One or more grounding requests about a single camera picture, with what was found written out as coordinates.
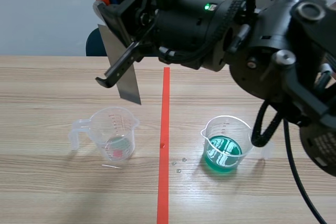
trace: wooden table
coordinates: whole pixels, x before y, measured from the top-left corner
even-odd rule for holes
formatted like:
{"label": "wooden table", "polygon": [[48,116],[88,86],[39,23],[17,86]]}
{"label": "wooden table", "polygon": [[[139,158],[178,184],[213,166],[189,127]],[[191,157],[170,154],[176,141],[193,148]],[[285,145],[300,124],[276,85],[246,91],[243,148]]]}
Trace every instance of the wooden table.
{"label": "wooden table", "polygon": [[[156,59],[135,65],[139,106],[96,83],[107,58],[0,57],[0,223],[156,223],[164,66]],[[227,68],[171,67],[170,223],[316,223],[292,178],[282,127],[272,159],[259,159],[255,148],[235,173],[204,166],[200,130],[207,121],[228,114],[252,126],[261,101],[236,85]],[[77,152],[68,142],[74,120],[108,106],[128,108],[141,121],[123,169],[103,167],[108,161],[85,135]],[[296,127],[291,133],[304,186],[335,223],[336,179],[307,157]]]}

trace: plastic measuring cup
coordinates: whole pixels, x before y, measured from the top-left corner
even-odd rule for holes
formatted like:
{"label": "plastic measuring cup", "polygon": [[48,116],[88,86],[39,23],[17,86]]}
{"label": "plastic measuring cup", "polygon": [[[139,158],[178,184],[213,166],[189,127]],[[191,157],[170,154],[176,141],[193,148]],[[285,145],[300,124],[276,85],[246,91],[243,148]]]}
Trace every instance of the plastic measuring cup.
{"label": "plastic measuring cup", "polygon": [[77,150],[78,133],[86,132],[105,158],[121,161],[134,151],[134,129],[138,125],[139,120],[129,110],[109,107],[96,112],[90,119],[75,121],[69,140],[72,149]]}
{"label": "plastic measuring cup", "polygon": [[221,115],[211,119],[201,135],[205,139],[205,161],[220,172],[236,168],[253,148],[250,126],[234,116]]}

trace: black cable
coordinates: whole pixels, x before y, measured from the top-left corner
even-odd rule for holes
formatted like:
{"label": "black cable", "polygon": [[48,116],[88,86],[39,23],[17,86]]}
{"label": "black cable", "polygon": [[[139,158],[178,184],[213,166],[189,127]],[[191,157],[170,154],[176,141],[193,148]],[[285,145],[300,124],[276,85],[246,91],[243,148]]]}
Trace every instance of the black cable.
{"label": "black cable", "polygon": [[282,115],[281,113],[278,112],[262,134],[261,133],[261,126],[263,124],[262,120],[264,119],[264,115],[265,115],[265,112],[268,106],[269,106],[269,102],[265,100],[259,109],[256,122],[254,124],[252,137],[251,137],[251,143],[255,147],[264,147],[269,142],[269,140],[272,138],[274,132],[277,130],[282,120]]}
{"label": "black cable", "polygon": [[290,165],[290,169],[292,170],[293,173],[293,177],[294,180],[296,182],[296,185],[299,188],[299,191],[304,199],[304,201],[306,202],[307,206],[309,207],[310,211],[312,212],[312,214],[315,216],[315,218],[317,219],[317,221],[320,224],[327,224],[326,221],[320,216],[319,212],[316,210],[315,206],[313,205],[313,203],[310,201],[306,190],[304,189],[304,186],[300,180],[300,176],[298,174],[298,171],[296,170],[296,166],[295,166],[295,162],[294,162],[294,158],[293,158],[293,153],[292,153],[292,148],[290,146],[290,137],[289,137],[289,126],[288,126],[288,121],[286,119],[284,119],[283,121],[284,123],[284,127],[283,127],[283,132],[285,134],[285,142],[286,142],[286,150],[287,150],[287,156],[288,156],[288,161],[289,161],[289,165]]}

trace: cup handle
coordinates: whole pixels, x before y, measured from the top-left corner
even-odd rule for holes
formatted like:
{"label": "cup handle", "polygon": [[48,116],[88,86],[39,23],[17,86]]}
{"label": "cup handle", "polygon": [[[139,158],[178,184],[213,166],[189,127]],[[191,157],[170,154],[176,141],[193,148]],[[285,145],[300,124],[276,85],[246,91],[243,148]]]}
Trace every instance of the cup handle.
{"label": "cup handle", "polygon": [[68,135],[72,150],[77,150],[79,148],[79,133],[88,133],[90,129],[90,122],[90,120],[78,120],[72,124],[72,130]]}

